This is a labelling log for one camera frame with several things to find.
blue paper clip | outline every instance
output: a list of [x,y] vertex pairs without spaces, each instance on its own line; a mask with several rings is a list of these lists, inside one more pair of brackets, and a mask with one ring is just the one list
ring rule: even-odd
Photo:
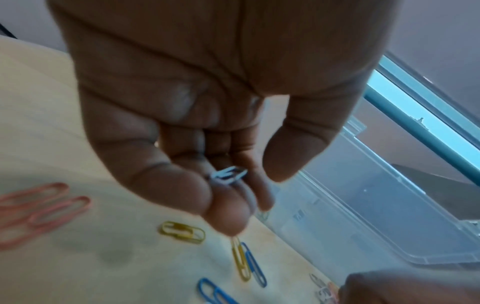
[[[202,290],[202,285],[206,284],[209,285],[212,289],[212,297],[209,297],[204,293]],[[200,281],[198,281],[197,284],[198,291],[200,292],[200,295],[207,301],[210,302],[211,304],[239,304],[237,301],[235,301],[231,296],[225,293],[225,291],[221,290],[220,287],[215,285],[212,281],[207,279],[206,277],[201,278]]]
[[244,247],[246,262],[248,263],[248,266],[250,267],[251,273],[255,277],[258,284],[260,286],[262,286],[263,288],[265,288],[267,286],[267,278],[265,277],[264,273],[260,269],[260,266],[258,265],[257,261],[255,260],[254,255],[250,251],[247,244],[242,242],[241,245]]

light wood desk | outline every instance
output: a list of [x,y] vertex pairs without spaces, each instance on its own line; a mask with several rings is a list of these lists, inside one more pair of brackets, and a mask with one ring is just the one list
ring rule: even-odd
[[[263,144],[284,106],[270,106]],[[56,231],[0,251],[1,303],[203,303],[201,277],[240,303],[318,303],[309,273],[321,274],[257,219],[240,237],[268,279],[265,289],[241,281],[230,240],[202,219],[118,186],[85,139],[68,55],[0,37],[0,193],[53,181],[90,196],[94,206]],[[207,238],[192,245],[160,236],[156,227],[166,220],[202,227]]]

red paper clip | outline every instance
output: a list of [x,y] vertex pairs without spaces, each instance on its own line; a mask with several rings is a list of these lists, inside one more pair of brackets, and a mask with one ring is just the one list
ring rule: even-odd
[[[12,206],[1,206],[2,203],[5,203],[8,200],[13,200],[13,199],[18,199],[22,197],[27,197],[30,195],[36,195],[36,194],[41,194],[44,191],[48,191],[50,189],[55,189],[57,190],[55,193],[43,197],[43,198],[37,198],[32,201],[27,201],[21,204],[16,204]],[[17,191],[13,192],[4,196],[0,196],[0,211],[8,211],[8,215],[12,215],[16,213],[16,211],[21,211],[21,210],[26,210],[28,208],[33,208],[36,207],[40,204],[47,203],[50,201],[53,201],[55,199],[59,199],[61,197],[64,197],[68,194],[69,191],[69,186],[64,183],[53,183],[53,184],[48,184],[48,185],[43,185],[39,186],[36,188],[32,189],[27,189],[23,191]],[[59,218],[55,218],[49,221],[41,221],[43,217],[55,214],[56,212],[60,212],[61,210],[77,203],[81,202],[82,206],[73,210],[70,213],[67,213]],[[17,247],[28,240],[42,234],[49,232],[51,230],[54,230],[77,216],[79,216],[81,213],[85,212],[88,208],[90,208],[92,204],[92,201],[90,200],[89,197],[87,196],[78,196],[75,198],[71,198],[68,200],[61,201],[59,203],[56,203],[54,205],[50,205],[46,208],[42,208],[38,211],[35,211],[33,213],[30,213],[25,216],[21,216],[20,218],[14,219],[6,224],[3,224],[0,226],[0,232],[7,230],[8,228],[15,227],[15,226],[20,226],[22,224],[25,224],[28,232],[25,235],[9,239],[3,242],[0,242],[0,250],[5,250],[5,249],[11,249],[14,247]]]

clear plastic box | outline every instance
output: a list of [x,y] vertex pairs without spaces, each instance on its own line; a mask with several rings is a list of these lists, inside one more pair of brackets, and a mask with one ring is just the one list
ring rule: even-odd
[[480,261],[480,237],[356,135],[351,118],[302,172],[276,185],[276,205],[258,218],[336,283],[392,267]]

human hand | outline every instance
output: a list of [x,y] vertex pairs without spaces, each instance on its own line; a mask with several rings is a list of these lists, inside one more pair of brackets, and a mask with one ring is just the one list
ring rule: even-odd
[[[395,0],[49,0],[75,63],[84,128],[126,188],[236,235],[268,178],[335,137],[385,48]],[[264,98],[290,95],[261,160]],[[160,147],[154,144],[159,141]],[[237,165],[225,186],[210,173]]]
[[480,303],[480,285],[468,274],[433,278],[379,271],[350,275],[339,296],[340,304],[474,304]]

